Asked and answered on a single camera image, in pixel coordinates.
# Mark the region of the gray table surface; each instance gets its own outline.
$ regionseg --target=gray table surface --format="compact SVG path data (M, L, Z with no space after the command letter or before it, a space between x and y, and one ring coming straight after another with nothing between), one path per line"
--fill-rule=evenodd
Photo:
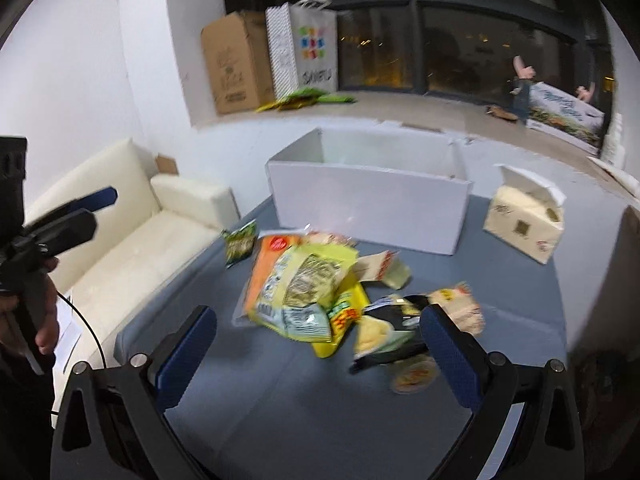
M453 256L401 250L413 271L405 294L431 292L466 281L481 305L486 328L478 341L517 364L565 360L564 313L553 260L542 266L482 231L488 200L471 196ZM276 228L270 200L242 222ZM361 242L360 254L388 247ZM186 449L220 478L425 479L467 422L443 377L427 389L400 396L388 367L347 372L355 331L329 359L310 345L262 327L231 323L252 261L225 269L217 240L118 334L123 362L151 352L198 304L218 315L218 334L180 404L166 412ZM391 291L367 286L371 300ZM491 478L520 410L514 407L480 478Z

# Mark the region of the human hand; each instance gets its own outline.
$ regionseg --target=human hand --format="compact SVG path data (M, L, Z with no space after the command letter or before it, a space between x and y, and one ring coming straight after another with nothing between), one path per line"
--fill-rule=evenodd
M51 272L57 266L57 258L52 258L45 262L47 272ZM44 355L53 352L60 336L60 326L57 319L58 308L56 307L58 292L49 276L45 276L45 287L45 318L35 338L36 346L40 349L40 353ZM17 306L18 298L15 296L0 297L0 314L10 312ZM21 353L20 342L13 336L5 316L0 316L0 344L9 350Z

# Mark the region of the red round logo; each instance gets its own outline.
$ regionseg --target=red round logo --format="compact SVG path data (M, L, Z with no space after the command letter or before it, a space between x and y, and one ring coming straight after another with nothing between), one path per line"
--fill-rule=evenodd
M282 236L274 236L273 239L271 240L271 243L269 244L269 248L272 251L281 251L286 246L287 246L287 240Z

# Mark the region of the metal screw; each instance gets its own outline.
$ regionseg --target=metal screw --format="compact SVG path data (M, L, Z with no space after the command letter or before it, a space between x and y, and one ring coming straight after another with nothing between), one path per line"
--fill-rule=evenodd
M489 354L489 362L496 366L504 366L505 362L507 362L507 358L500 352L491 352Z
M146 361L148 360L148 357L146 356L146 354L135 354L130 360L129 363L131 364L131 366L133 366L134 368L140 368L141 366L144 366L146 364Z
M551 359L549 366L555 372L564 372L564 365L560 359Z
M75 373L76 375L80 375L81 373L83 373L88 367L87 362L85 361L80 361L77 362L76 364L74 364L74 367L71 368L71 371L73 373Z

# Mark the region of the white shopping bag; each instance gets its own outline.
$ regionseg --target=white shopping bag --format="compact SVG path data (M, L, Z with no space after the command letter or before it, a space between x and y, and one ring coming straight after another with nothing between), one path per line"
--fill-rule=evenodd
M338 89L336 14L330 0L269 7L267 35L276 98L304 87Z

